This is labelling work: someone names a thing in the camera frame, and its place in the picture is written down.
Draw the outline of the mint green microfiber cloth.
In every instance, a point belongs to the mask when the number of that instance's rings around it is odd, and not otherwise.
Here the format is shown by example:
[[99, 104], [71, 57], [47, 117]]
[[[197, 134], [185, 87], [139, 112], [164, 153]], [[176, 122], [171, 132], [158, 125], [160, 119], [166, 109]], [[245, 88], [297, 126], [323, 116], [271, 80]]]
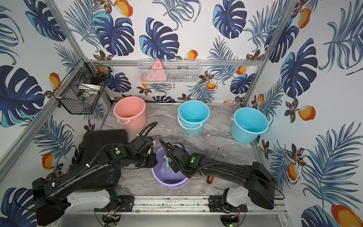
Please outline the mint green microfiber cloth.
[[173, 171], [176, 171], [176, 172], [179, 171], [178, 165], [172, 159], [167, 159], [167, 161], [166, 161], [166, 169], [167, 170], [173, 170]]

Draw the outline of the purple plastic bucket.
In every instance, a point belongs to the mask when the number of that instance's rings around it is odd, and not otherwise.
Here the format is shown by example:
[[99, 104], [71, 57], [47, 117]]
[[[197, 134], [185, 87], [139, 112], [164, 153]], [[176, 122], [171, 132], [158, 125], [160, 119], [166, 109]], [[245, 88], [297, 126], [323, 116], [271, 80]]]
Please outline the purple plastic bucket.
[[180, 171], [175, 173], [173, 170], [166, 169], [166, 151], [160, 148], [157, 152], [157, 165], [151, 169], [154, 178], [165, 188], [176, 190], [183, 188], [190, 179]]

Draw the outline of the pink plastic bucket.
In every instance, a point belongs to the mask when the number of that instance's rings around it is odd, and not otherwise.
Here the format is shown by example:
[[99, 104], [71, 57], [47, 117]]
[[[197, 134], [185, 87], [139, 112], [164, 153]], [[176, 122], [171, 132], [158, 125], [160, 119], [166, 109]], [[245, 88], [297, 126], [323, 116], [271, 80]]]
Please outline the pink plastic bucket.
[[123, 98], [115, 104], [113, 114], [128, 130], [140, 130], [147, 122], [146, 102], [137, 96]]

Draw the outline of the teal bucket with white handle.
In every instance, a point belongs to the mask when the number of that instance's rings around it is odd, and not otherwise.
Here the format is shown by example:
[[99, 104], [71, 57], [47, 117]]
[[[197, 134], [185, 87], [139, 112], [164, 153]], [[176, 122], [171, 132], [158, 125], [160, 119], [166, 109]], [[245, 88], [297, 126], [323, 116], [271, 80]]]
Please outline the teal bucket with white handle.
[[210, 108], [201, 101], [190, 100], [178, 107], [178, 123], [189, 135], [201, 133], [209, 117]]

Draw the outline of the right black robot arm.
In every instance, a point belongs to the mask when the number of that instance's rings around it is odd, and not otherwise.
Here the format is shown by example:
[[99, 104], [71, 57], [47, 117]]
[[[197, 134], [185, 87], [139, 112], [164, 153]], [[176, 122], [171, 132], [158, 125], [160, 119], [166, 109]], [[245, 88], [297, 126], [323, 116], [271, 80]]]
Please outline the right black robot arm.
[[192, 178], [197, 173], [213, 176], [233, 182], [247, 189], [251, 201], [264, 209], [274, 209], [276, 179], [258, 162], [249, 165], [237, 165], [215, 160], [201, 153], [188, 154], [183, 147], [160, 140], [166, 156], [172, 160], [171, 168]]

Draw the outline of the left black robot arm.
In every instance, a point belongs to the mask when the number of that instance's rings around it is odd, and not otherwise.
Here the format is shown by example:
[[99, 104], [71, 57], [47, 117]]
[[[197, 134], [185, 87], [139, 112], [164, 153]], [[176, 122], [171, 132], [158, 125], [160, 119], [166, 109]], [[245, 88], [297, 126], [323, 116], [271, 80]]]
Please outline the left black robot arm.
[[32, 182], [34, 209], [39, 226], [47, 226], [61, 218], [71, 206], [67, 197], [93, 180], [129, 165], [153, 168], [157, 164], [155, 140], [139, 135], [127, 144], [104, 145], [87, 163], [50, 180]]

